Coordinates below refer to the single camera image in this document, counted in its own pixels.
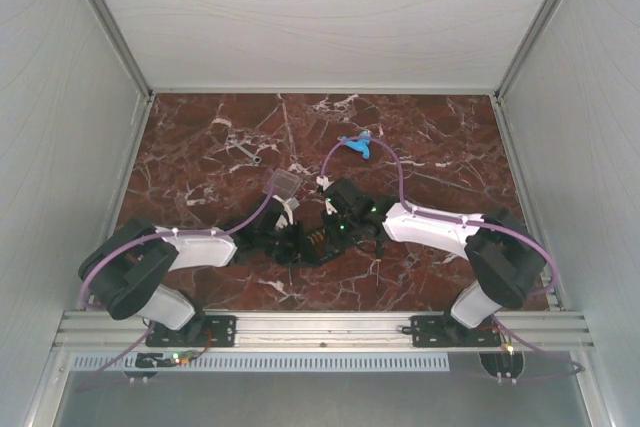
wrench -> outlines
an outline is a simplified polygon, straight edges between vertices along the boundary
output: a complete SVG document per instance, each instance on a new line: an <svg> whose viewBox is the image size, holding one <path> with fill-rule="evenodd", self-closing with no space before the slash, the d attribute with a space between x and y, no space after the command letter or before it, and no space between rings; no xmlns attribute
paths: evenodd
<svg viewBox="0 0 640 427"><path fill-rule="evenodd" d="M260 157L258 157L257 155L252 154L251 152L249 152L247 149L245 149L244 147L242 147L238 141L236 140L235 137L229 137L229 143L231 145L233 145L234 147L237 147L238 150L240 152L242 152L243 154L245 154L247 157L249 157L255 164L259 164L260 162L262 162L262 159Z"/></svg>

blue object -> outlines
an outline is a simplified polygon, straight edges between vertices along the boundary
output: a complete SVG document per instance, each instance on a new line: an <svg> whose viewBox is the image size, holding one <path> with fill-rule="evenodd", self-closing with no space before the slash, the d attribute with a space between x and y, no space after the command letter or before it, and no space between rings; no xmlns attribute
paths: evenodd
<svg viewBox="0 0 640 427"><path fill-rule="evenodd" d="M368 131L364 131L360 133L360 137L371 137L371 133ZM360 140L350 140L346 142L344 145L349 147L350 149L355 150L356 152L362 153L362 158L364 160L368 160L371 152L369 151L369 144L371 143L368 139L360 139Z"/></svg>

